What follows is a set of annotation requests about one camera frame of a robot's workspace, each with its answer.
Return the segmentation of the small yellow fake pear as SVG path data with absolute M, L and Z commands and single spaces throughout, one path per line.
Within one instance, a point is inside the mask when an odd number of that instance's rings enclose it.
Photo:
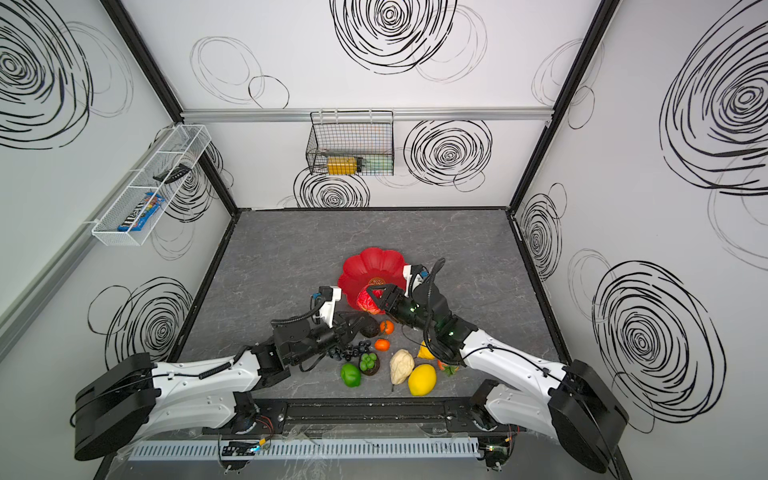
M 427 348 L 426 344 L 424 342 L 421 343 L 419 347 L 419 351 L 417 354 L 418 358 L 425 359 L 425 360 L 434 360 L 434 355 L 430 352 L 430 350 Z

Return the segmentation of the yellow fake lemon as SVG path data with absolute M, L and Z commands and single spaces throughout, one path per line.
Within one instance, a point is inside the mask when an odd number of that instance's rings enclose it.
M 435 368 L 429 364 L 416 366 L 408 377 L 408 388 L 412 396 L 426 396 L 436 386 L 437 373 Z

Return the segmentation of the red fake apple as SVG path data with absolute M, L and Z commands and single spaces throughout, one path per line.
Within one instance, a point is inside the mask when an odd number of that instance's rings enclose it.
M 380 315 L 382 310 L 376 305 L 376 302 L 366 290 L 361 290 L 356 299 L 357 307 L 372 315 Z

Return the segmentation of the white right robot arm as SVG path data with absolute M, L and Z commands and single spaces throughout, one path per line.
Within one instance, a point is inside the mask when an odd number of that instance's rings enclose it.
M 436 359 L 493 376 L 479 393 L 481 415 L 550 436 L 584 467 L 621 476 L 616 454 L 629 415 L 590 365 L 546 361 L 504 344 L 452 313 L 430 283 L 410 291 L 370 285 L 366 292 L 394 322 L 420 330 Z

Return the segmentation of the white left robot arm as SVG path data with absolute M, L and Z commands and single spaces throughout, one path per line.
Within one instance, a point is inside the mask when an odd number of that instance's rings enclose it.
M 74 457 L 99 459 L 173 430 L 245 431 L 258 412 L 252 392 L 284 381 L 292 368 L 319 361 L 363 331 L 378 329 L 365 312 L 341 312 L 317 325 L 302 320 L 277 326 L 266 341 L 229 357 L 169 363 L 133 354 L 76 394 Z

